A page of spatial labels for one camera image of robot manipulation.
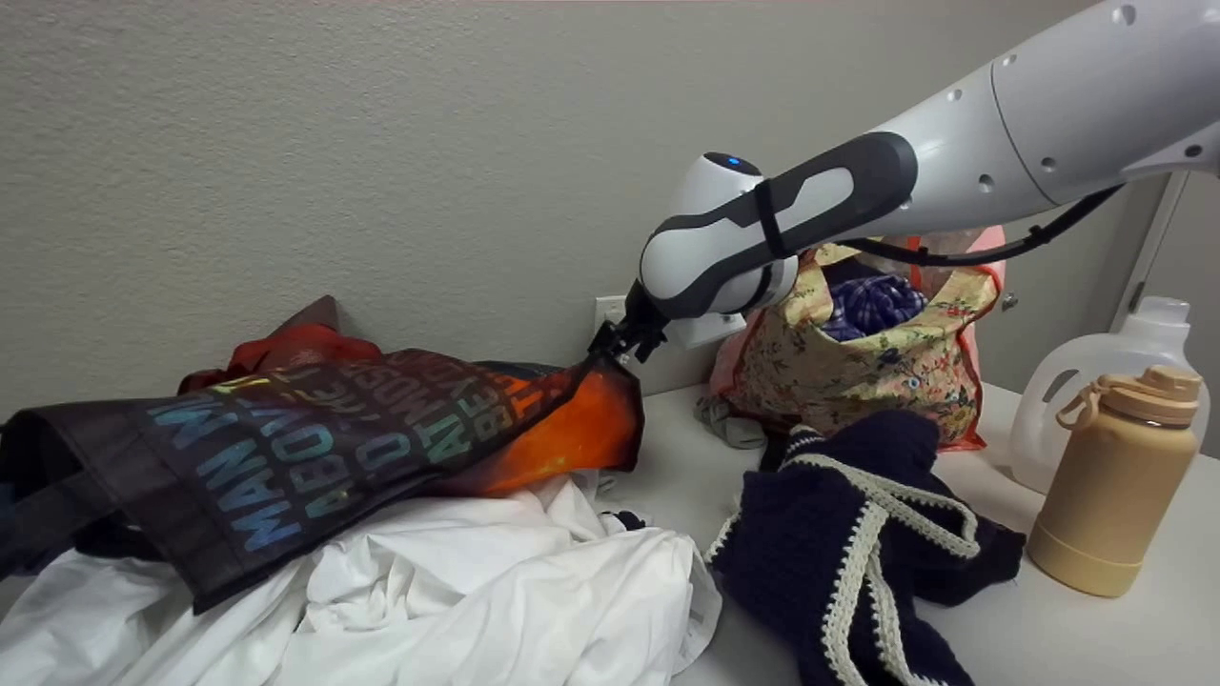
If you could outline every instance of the white wall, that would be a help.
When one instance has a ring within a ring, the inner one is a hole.
[[[828,149],[1077,8],[4,0],[0,410],[169,393],[317,292],[574,360],[692,154]]]

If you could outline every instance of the orange fabric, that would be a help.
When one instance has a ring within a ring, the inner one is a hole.
[[[436,492],[509,494],[562,472],[628,472],[640,444],[640,388],[626,368],[594,360],[575,396],[509,450],[444,476]]]

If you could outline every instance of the colorful patterned bag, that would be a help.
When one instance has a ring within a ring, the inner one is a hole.
[[[839,433],[881,406],[905,406],[933,419],[942,444],[981,444],[983,379],[974,325],[999,300],[1003,270],[915,270],[912,280],[933,288],[919,314],[875,333],[830,340],[828,265],[848,260],[865,256],[839,243],[807,252],[795,292],[757,314],[739,350],[730,346],[730,379],[713,393],[769,425],[807,424]]]

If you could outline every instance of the beige liquid bottle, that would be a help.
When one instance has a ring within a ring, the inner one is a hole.
[[[1062,414],[1068,452],[1026,543],[1041,571],[1101,599],[1131,586],[1196,452],[1196,396],[1201,378],[1154,364],[1101,378],[1072,424]]]

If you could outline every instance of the plastic bottle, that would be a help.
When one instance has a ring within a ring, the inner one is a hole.
[[[1006,469],[1017,485],[1035,492],[1049,492],[1068,430],[1056,414],[1087,393],[1097,378],[1120,374],[1135,378],[1147,364],[1191,368],[1187,340],[1191,340],[1191,300],[1144,295],[1135,313],[1125,314],[1116,332],[1068,340],[1056,346],[1023,393],[1017,419],[1006,443]],[[1201,388],[1201,410],[1194,419],[1196,443],[1209,433],[1209,388]]]
[[[1191,419],[1201,378],[1147,368],[1105,378],[1082,396],[1063,463],[1035,521],[1026,555],[1087,594],[1125,594],[1196,452]]]

